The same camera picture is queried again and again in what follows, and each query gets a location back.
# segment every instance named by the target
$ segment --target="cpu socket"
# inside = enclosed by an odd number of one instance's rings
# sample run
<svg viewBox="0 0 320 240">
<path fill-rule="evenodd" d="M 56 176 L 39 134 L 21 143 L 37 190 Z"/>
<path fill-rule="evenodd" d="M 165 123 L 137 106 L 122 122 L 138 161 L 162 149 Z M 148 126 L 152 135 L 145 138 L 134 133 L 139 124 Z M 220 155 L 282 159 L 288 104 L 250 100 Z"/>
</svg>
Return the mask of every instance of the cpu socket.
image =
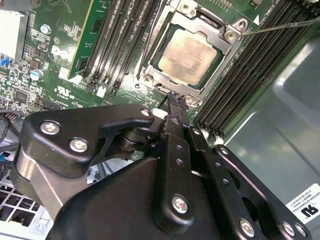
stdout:
<svg viewBox="0 0 320 240">
<path fill-rule="evenodd" d="M 151 35 L 139 82 L 201 104 L 238 51 L 248 22 L 228 24 L 194 1 L 171 1 Z"/>
</svg>

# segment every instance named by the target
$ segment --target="blue connector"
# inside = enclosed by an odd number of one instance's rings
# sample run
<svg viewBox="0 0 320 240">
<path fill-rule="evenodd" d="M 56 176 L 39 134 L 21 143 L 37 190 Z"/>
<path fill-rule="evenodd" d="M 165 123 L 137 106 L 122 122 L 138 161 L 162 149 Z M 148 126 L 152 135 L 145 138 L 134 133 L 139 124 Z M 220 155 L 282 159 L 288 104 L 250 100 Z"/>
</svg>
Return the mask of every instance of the blue connector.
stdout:
<svg viewBox="0 0 320 240">
<path fill-rule="evenodd" d="M 2 67 L 3 65 L 8 65 L 9 64 L 9 58 L 4 58 L 0 60 L 0 66 Z"/>
</svg>

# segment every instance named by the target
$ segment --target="black ram slot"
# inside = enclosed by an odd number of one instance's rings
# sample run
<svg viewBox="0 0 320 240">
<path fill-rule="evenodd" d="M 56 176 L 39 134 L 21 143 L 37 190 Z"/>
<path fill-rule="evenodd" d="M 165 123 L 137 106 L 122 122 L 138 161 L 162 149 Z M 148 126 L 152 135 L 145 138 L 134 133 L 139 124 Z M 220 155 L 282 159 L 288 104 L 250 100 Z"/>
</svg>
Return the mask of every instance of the black ram slot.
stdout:
<svg viewBox="0 0 320 240">
<path fill-rule="evenodd" d="M 279 16 L 289 8 L 290 2 L 281 1 L 277 4 L 271 15 L 266 19 L 261 28 L 268 28 L 277 24 Z M 210 96 L 209 100 L 202 107 L 197 119 L 207 119 L 208 115 L 214 111 L 215 103 L 218 103 L 220 97 L 223 96 L 228 86 L 233 83 L 233 80 L 238 76 L 241 67 L 251 58 L 254 51 L 259 47 L 263 40 L 269 35 L 270 32 L 265 32 L 259 35 L 254 35 L 246 46 L 245 51 L 241 54 L 240 58 L 234 63 L 232 69 L 227 73 L 223 81 L 217 86 L 216 90 Z"/>
<path fill-rule="evenodd" d="M 102 44 L 105 42 L 109 42 L 110 37 L 111 37 L 111 32 L 113 31 L 114 27 L 116 26 L 117 19 L 120 14 L 120 10 L 122 8 L 123 3 L 125 0 L 115 0 L 112 1 L 110 9 L 108 10 L 108 13 L 106 15 L 106 18 L 103 23 L 103 27 L 100 33 L 100 36 L 98 38 L 98 41 L 95 45 L 94 51 L 90 59 L 88 60 L 85 68 L 85 76 L 88 76 L 98 58 L 99 51 L 102 47 Z"/>
<path fill-rule="evenodd" d="M 127 12 L 123 18 L 123 21 L 120 25 L 119 32 L 117 34 L 117 37 L 115 37 L 115 41 L 112 46 L 110 46 L 109 50 L 112 51 L 115 50 L 115 54 L 111 57 L 110 64 L 106 69 L 106 75 L 104 79 L 101 80 L 100 83 L 105 84 L 106 86 L 109 84 L 110 80 L 108 76 L 110 75 L 110 71 L 117 66 L 118 61 L 119 61 L 119 56 L 124 51 L 125 44 L 127 42 L 128 37 L 131 35 L 133 31 L 133 24 L 136 18 L 137 14 L 137 5 L 138 5 L 138 0 L 131 0 L 127 2 L 128 4 L 128 9 Z"/>
<path fill-rule="evenodd" d="M 135 54 L 137 53 L 137 51 L 139 50 L 139 43 L 147 30 L 148 24 L 152 21 L 152 18 L 155 17 L 155 13 L 157 12 L 158 8 L 160 7 L 159 6 L 160 1 L 158 1 L 159 4 L 157 5 L 157 7 L 153 7 L 156 2 L 157 2 L 157 0 L 154 0 L 151 3 L 151 5 L 148 7 L 148 10 L 151 8 L 151 11 L 149 11 L 148 15 L 146 15 L 146 17 L 144 18 L 144 22 L 142 22 L 142 24 L 140 24 L 140 32 L 137 35 L 135 35 L 134 38 L 131 40 L 133 42 L 132 48 L 131 48 L 129 54 L 126 56 L 126 61 L 121 66 L 119 74 L 118 74 L 116 80 L 114 81 L 114 84 L 112 86 L 112 90 L 110 93 L 111 98 L 114 98 L 115 95 L 117 94 L 117 92 L 121 86 L 121 83 L 124 80 L 125 74 L 129 70 L 129 67 L 130 67 L 130 64 L 132 63 L 132 60 L 133 60 Z"/>
<path fill-rule="evenodd" d="M 290 9 L 291 15 L 295 15 L 297 11 L 293 8 Z M 302 21 L 303 17 L 301 16 L 298 18 L 298 21 Z M 245 71 L 242 75 L 238 76 L 238 79 L 240 81 L 236 82 L 232 87 L 229 88 L 228 93 L 224 96 L 224 98 L 219 101 L 219 104 L 217 105 L 217 111 L 214 112 L 214 116 L 211 117 L 210 122 L 208 123 L 209 125 L 214 125 L 216 126 L 218 121 L 223 118 L 224 116 L 224 111 L 228 110 L 226 108 L 227 104 L 230 104 L 230 106 L 234 106 L 234 101 L 239 99 L 239 97 L 243 94 L 243 91 L 246 91 L 247 89 L 250 88 L 252 84 L 254 84 L 251 80 L 248 78 L 251 78 L 254 76 L 257 72 L 259 72 L 259 69 L 267 66 L 270 63 L 269 57 L 273 53 L 277 53 L 278 45 L 283 45 L 283 41 L 277 41 L 279 38 L 284 33 L 285 39 L 283 40 L 288 40 L 291 37 L 290 32 L 295 31 L 295 28 L 289 29 L 288 31 L 286 29 L 283 30 L 277 30 L 273 31 L 272 34 L 270 35 L 270 39 L 272 41 L 266 42 L 266 48 L 261 48 L 255 53 L 255 58 L 253 58 L 253 61 L 251 61 L 251 64 L 247 64 L 245 67 Z"/>
<path fill-rule="evenodd" d="M 265 83 L 264 79 L 267 79 L 267 80 L 269 79 L 269 77 L 272 75 L 272 73 L 277 68 L 279 63 L 281 63 L 283 61 L 283 59 L 285 58 L 285 56 L 287 56 L 289 54 L 289 52 L 299 42 L 299 40 L 303 37 L 303 35 L 307 32 L 308 29 L 309 29 L 309 27 L 306 27 L 305 29 L 300 31 L 297 35 L 295 35 L 294 40 L 293 40 L 293 44 L 288 45 L 286 47 L 282 56 L 280 58 L 276 58 L 277 61 L 273 62 L 271 69 L 268 71 L 267 75 L 262 76 L 260 78 L 261 81 L 258 83 L 258 85 L 253 87 L 252 90 L 250 92 L 248 92 L 248 94 L 243 99 L 241 99 L 241 101 L 239 101 L 240 104 L 235 109 L 233 109 L 233 111 L 231 111 L 229 113 L 229 115 L 225 118 L 225 122 L 221 123 L 221 125 L 220 125 L 221 129 L 225 129 L 228 126 L 228 124 L 231 123 L 231 121 L 234 119 L 234 117 L 237 116 L 237 114 L 241 111 L 241 109 L 249 102 L 249 100 L 254 96 L 254 94 L 263 86 L 263 84 Z"/>
<path fill-rule="evenodd" d="M 295 1 L 279 2 L 262 28 L 301 22 L 316 17 L 310 5 Z M 270 80 L 272 73 L 310 27 L 281 29 L 254 35 L 233 67 L 218 84 L 195 118 L 202 128 L 223 135 L 234 117 L 255 93 Z"/>
<path fill-rule="evenodd" d="M 100 63 L 94 75 L 95 79 L 100 78 L 100 75 L 103 73 L 112 51 L 117 47 L 119 41 L 125 38 L 126 35 L 128 34 L 127 29 L 128 29 L 128 25 L 131 22 L 131 17 L 134 12 L 133 8 L 136 7 L 136 4 L 135 4 L 136 2 L 137 0 L 127 1 L 126 4 L 124 5 L 124 8 L 121 10 L 121 15 L 115 24 L 115 28 L 113 29 L 113 31 L 109 36 L 110 40 L 108 41 L 108 44 L 105 47 L 103 56 L 100 59 Z"/>
<path fill-rule="evenodd" d="M 135 49 L 136 46 L 132 45 L 132 41 L 134 41 L 134 39 L 136 39 L 137 36 L 139 35 L 139 29 L 143 24 L 144 18 L 148 14 L 151 3 L 152 2 L 150 0 L 145 0 L 141 2 L 137 10 L 137 14 L 135 16 L 135 22 L 134 24 L 132 24 L 131 26 L 132 29 L 130 29 L 129 31 L 130 35 L 123 41 L 121 49 L 119 51 L 119 55 L 117 56 L 116 61 L 114 61 L 114 65 L 112 66 L 112 68 L 109 68 L 109 71 L 106 74 L 107 78 L 112 79 L 114 77 L 115 71 L 119 65 L 121 58 L 126 58 L 126 56 L 124 56 L 126 46 L 130 46 L 131 48 L 130 50 Z"/>
</svg>

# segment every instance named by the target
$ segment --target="black mechanical arm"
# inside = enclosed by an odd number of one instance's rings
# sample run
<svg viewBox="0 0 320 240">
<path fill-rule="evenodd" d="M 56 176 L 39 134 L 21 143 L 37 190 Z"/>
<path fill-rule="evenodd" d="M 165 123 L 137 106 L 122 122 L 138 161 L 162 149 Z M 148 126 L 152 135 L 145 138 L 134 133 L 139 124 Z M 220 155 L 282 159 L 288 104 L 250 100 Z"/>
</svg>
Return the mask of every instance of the black mechanical arm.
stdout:
<svg viewBox="0 0 320 240">
<path fill-rule="evenodd" d="M 138 104 L 37 112 L 10 178 L 54 219 L 50 240 L 310 240 L 308 229 L 226 147 L 210 149 L 169 94 L 161 119 Z M 144 157 L 88 187 L 87 171 Z"/>
</svg>

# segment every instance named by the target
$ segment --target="motherboard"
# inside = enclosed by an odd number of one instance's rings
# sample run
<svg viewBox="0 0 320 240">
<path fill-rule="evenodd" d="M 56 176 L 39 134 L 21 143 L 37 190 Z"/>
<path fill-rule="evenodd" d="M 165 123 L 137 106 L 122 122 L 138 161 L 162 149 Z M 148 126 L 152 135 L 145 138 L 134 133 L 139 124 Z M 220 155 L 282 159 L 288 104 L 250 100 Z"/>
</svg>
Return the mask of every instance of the motherboard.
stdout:
<svg viewBox="0 0 320 240">
<path fill-rule="evenodd" d="M 194 125 L 219 136 L 317 26 L 242 34 L 319 15 L 303 0 L 42 0 L 0 11 L 2 109 L 152 109 L 174 92 Z"/>
</svg>

